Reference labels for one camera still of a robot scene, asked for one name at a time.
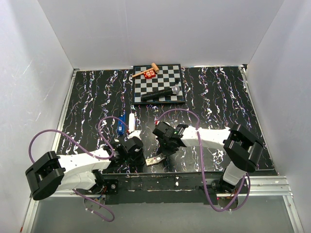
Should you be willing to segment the white staple box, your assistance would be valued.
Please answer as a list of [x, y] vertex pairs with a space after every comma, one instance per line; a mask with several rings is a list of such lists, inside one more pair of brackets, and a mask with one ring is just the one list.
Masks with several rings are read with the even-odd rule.
[[146, 159], [145, 163], [146, 163], [146, 166], [153, 166], [157, 164], [157, 158], [153, 157], [153, 158]]

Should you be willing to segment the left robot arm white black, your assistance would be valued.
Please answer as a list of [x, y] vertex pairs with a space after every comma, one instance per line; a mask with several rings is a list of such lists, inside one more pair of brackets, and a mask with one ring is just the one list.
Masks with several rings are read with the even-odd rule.
[[110, 149], [97, 149], [92, 153], [75, 155], [57, 155], [49, 151], [30, 166], [26, 178], [34, 200], [43, 200], [56, 191], [67, 189], [89, 190], [99, 194], [103, 190], [103, 181], [96, 170], [112, 172], [123, 164], [138, 165], [143, 162], [143, 142], [133, 136], [121, 144], [114, 144], [114, 156], [109, 157]]

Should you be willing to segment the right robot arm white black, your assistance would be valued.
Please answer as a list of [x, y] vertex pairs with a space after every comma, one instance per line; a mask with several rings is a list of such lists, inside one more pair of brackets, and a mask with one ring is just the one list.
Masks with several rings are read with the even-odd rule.
[[240, 124], [232, 128], [210, 130], [201, 127], [196, 129], [186, 124], [174, 128], [161, 121], [156, 124], [153, 134], [163, 156], [176, 153], [180, 147], [202, 146], [224, 150], [231, 162], [216, 187], [226, 193], [233, 192], [246, 173], [255, 172], [264, 148], [263, 142]]

